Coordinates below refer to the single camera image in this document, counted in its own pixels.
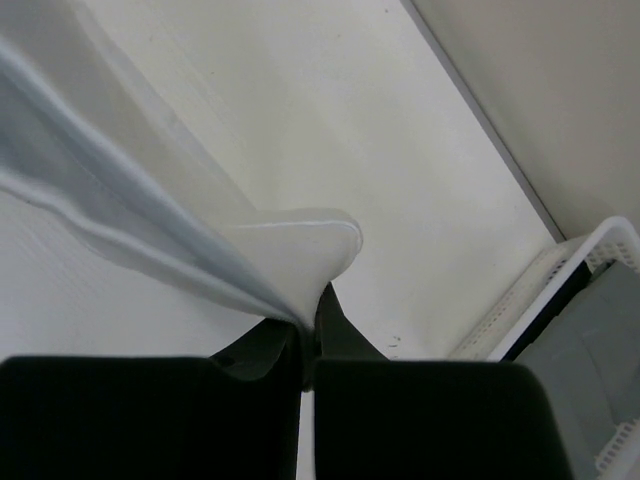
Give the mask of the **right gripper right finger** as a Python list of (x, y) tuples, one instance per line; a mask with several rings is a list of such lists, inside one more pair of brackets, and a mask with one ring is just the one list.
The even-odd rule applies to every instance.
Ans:
[(545, 391), (510, 362), (391, 360), (327, 287), (315, 317), (319, 479), (568, 479)]

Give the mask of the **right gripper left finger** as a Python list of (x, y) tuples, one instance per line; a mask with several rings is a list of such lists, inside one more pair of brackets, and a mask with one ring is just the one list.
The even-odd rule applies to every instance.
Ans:
[(292, 479), (302, 358), (265, 320), (210, 357), (1, 364), (5, 479)]

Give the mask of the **white skirt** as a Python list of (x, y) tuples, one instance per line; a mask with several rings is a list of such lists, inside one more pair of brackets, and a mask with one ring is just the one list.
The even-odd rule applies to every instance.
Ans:
[(107, 259), (305, 332), (362, 246), (331, 209), (260, 211), (86, 41), (1, 41), (1, 188)]

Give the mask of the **black skirt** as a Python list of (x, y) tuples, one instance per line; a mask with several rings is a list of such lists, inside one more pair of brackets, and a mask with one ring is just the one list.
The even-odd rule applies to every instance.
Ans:
[(513, 362), (524, 350), (550, 326), (579, 293), (586, 289), (592, 277), (592, 272), (585, 262), (577, 265), (576, 269), (557, 285), (557, 290), (539, 305), (526, 311), (526, 315), (516, 323), (506, 339), (500, 345), (497, 361)]

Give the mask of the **grey skirt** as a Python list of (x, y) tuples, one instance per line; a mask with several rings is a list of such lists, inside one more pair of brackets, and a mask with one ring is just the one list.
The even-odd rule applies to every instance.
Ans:
[(592, 463), (639, 416), (639, 275), (612, 263), (516, 362), (544, 386), (570, 456)]

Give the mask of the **white plastic basket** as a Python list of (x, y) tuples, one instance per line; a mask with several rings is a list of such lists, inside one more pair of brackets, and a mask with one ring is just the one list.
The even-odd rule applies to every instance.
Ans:
[(543, 250), (451, 351), (547, 390), (577, 479), (639, 476), (639, 235), (620, 216)]

